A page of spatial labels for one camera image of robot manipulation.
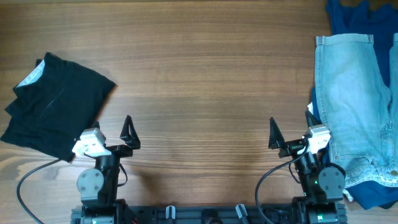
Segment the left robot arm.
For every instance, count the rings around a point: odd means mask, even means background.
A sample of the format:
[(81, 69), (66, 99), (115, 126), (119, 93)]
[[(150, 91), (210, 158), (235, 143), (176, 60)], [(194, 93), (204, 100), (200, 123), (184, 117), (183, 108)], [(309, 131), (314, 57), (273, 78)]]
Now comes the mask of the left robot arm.
[(95, 160), (92, 169), (84, 170), (77, 178), (76, 186), (81, 195), (81, 209), (73, 209), (71, 224), (133, 224), (138, 219), (124, 199), (117, 198), (119, 173), (125, 173), (120, 160), (131, 157), (133, 150), (141, 148), (132, 118), (127, 115), (120, 139), (124, 144), (107, 146), (106, 137), (96, 122), (80, 135), (72, 149), (78, 156)]

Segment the black folded t-shirt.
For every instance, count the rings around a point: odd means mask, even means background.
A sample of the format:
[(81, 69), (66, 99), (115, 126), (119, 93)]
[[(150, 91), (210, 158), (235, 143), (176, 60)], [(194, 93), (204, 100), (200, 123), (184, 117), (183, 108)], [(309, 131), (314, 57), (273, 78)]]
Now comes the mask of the black folded t-shirt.
[(47, 52), (14, 87), (17, 98), (5, 109), (11, 120), (1, 140), (70, 162), (73, 146), (114, 86), (98, 72)]

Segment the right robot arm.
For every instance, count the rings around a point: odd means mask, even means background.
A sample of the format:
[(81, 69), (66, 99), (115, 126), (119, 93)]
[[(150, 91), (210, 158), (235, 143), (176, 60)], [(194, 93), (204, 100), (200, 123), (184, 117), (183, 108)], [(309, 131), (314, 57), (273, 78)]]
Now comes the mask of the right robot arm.
[(272, 223), (344, 224), (348, 222), (343, 200), (346, 173), (334, 163), (323, 163), (318, 151), (331, 138), (328, 128), (311, 112), (305, 113), (308, 130), (297, 140), (286, 141), (274, 118), (270, 119), (269, 148), (278, 149), (279, 157), (291, 157), (303, 196), (287, 205), (262, 205)]

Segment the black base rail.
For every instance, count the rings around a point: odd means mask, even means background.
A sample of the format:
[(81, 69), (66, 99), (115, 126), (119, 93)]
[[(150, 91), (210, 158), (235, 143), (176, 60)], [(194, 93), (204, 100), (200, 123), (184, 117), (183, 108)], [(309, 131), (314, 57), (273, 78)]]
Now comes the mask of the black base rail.
[[(345, 206), (340, 203), (307, 205), (263, 204), (262, 211), (272, 223), (342, 223), (347, 224)], [(254, 206), (238, 204), (218, 207), (148, 207), (131, 206), (132, 220), (126, 223), (265, 223)]]

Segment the light blue denim shorts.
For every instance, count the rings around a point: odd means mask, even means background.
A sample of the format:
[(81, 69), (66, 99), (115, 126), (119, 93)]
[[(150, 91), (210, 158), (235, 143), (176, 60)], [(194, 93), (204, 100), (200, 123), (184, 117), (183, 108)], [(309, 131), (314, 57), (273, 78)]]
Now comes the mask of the light blue denim shorts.
[(346, 171), (347, 187), (366, 181), (397, 187), (397, 37), (387, 60), (389, 86), (372, 35), (318, 36), (316, 43), (317, 107), (331, 132), (331, 162)]

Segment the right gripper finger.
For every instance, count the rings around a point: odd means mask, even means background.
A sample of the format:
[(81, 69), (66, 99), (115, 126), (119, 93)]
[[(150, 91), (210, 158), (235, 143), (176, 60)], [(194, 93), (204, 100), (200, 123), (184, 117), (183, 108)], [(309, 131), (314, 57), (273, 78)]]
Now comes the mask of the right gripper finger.
[(310, 111), (306, 111), (305, 112), (305, 117), (306, 117), (306, 120), (307, 120), (307, 126), (308, 127), (320, 125), (320, 121), (317, 120), (316, 117), (314, 117), (314, 115)]
[(285, 139), (273, 117), (270, 118), (270, 135), (269, 135), (269, 148), (279, 149), (282, 148)]

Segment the dark blue t-shirt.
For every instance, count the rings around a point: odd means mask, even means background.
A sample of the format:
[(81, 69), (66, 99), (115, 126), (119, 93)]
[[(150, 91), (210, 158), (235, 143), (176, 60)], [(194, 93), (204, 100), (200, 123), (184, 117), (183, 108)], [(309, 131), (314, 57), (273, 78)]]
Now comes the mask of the dark blue t-shirt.
[[(331, 36), (366, 34), (374, 37), (374, 51), (381, 77), (384, 84), (389, 86), (391, 75), (387, 60), (389, 49), (393, 45), (393, 38), (397, 37), (397, 10), (390, 4), (386, 4), (371, 11), (367, 1), (359, 3), (356, 7), (343, 6), (339, 1), (328, 1), (326, 11), (330, 16)], [(315, 116), (320, 120), (315, 86), (312, 91), (312, 100)], [(331, 162), (329, 143), (325, 159)], [(366, 181), (352, 187), (345, 186), (345, 194), (348, 198), (357, 201), (364, 209), (373, 207), (388, 209), (397, 202), (397, 187), (386, 187), (375, 181)]]

